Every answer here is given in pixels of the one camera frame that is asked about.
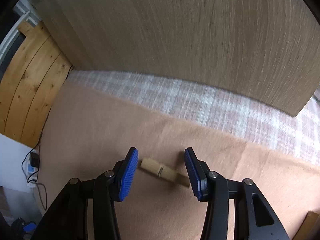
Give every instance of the black cable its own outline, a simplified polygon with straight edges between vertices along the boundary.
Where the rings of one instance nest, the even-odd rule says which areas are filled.
[[[39,158],[40,158],[40,148],[41,148],[41,143],[40,143],[40,140],[41,140],[41,137],[42,137],[42,132],[40,134],[40,138],[39,138],[39,141],[38,143],[36,144],[36,146],[31,150],[29,151],[26,156],[24,157],[22,163],[21,163],[21,169],[22,169],[22,172],[24,174],[24,176],[26,177],[27,179],[27,183],[34,183],[36,184],[37,186],[37,189],[38,189],[38,193],[39,193],[39,198],[40,198],[40,202],[41,202],[41,205],[43,207],[44,210],[47,210],[47,206],[48,206],[48,196],[47,196],[47,189],[45,187],[45,185],[43,183],[39,183],[37,182],[38,181],[38,177],[39,177],[39,169],[35,172],[33,172],[29,177],[26,175],[24,169],[23,169],[23,163],[26,161],[28,155],[34,150],[36,149],[36,147],[39,145],[39,151],[38,151],[38,155],[39,155]],[[30,178],[34,175],[34,174],[37,174],[37,178],[36,179],[31,179]],[[41,185],[42,187],[44,187],[44,192],[45,192],[45,206],[43,204],[43,200],[42,200],[42,197],[41,197],[41,193],[40,193],[40,188],[39,188],[39,185]]]
[[[69,74],[71,73],[71,71],[73,70],[73,65],[69,68],[69,70],[68,70],[68,74],[67,74],[67,76],[66,76],[66,79],[68,78],[68,76],[69,76]]]
[[[26,179],[28,178],[28,176],[26,175],[26,173],[25,173],[25,171],[24,171],[24,169],[23,169],[23,163],[26,161],[27,156],[28,156],[34,149],[36,149],[36,147],[38,146],[39,143],[40,143],[40,139],[39,139],[38,143],[36,144],[36,146],[35,146],[30,152],[27,153],[27,155],[24,157],[24,159],[23,159],[23,161],[22,161],[22,163],[21,163],[21,169],[22,169],[22,172],[23,172],[24,176],[26,177]]]
[[[38,177],[39,177],[39,170],[37,170],[37,171],[35,171],[34,173],[32,173],[28,178],[27,178],[27,183],[29,183],[29,182],[31,182],[32,180],[29,180],[33,175],[35,175],[36,173],[38,173],[37,174],[37,178],[36,178],[36,180],[34,180],[34,179],[32,179],[32,180],[34,180],[35,182],[37,182],[38,181]]]

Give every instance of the beige wooden panel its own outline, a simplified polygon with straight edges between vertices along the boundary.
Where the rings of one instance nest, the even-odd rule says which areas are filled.
[[[0,133],[4,133],[10,104],[22,75],[39,48],[50,36],[43,22],[40,22],[20,45],[7,67],[0,83]]]
[[[33,0],[77,69],[205,83],[296,115],[320,82],[302,0]]]
[[[32,100],[28,115],[23,127],[21,143],[34,147],[39,141],[39,137],[50,111],[51,105],[64,83],[71,63],[63,52],[56,58],[52,66],[44,76],[35,97]]]
[[[23,21],[18,25],[17,28],[23,35],[28,36],[29,32],[33,30],[33,27],[27,21]]]
[[[31,60],[15,91],[10,105],[4,135],[20,141],[31,102],[48,69],[61,50],[49,37]]]

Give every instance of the brown cardboard surface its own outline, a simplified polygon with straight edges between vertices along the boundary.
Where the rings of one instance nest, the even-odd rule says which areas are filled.
[[[97,177],[130,147],[138,149],[140,160],[151,157],[182,174],[187,174],[183,151],[193,147],[200,160],[225,178],[252,178],[290,237],[309,210],[320,208],[319,167],[68,81],[41,139],[39,181],[47,187],[48,203],[70,178]],[[199,239],[205,210],[206,203],[199,203],[190,188],[142,170],[136,171],[129,196],[116,203],[123,240]],[[232,224],[231,211],[229,220]]]

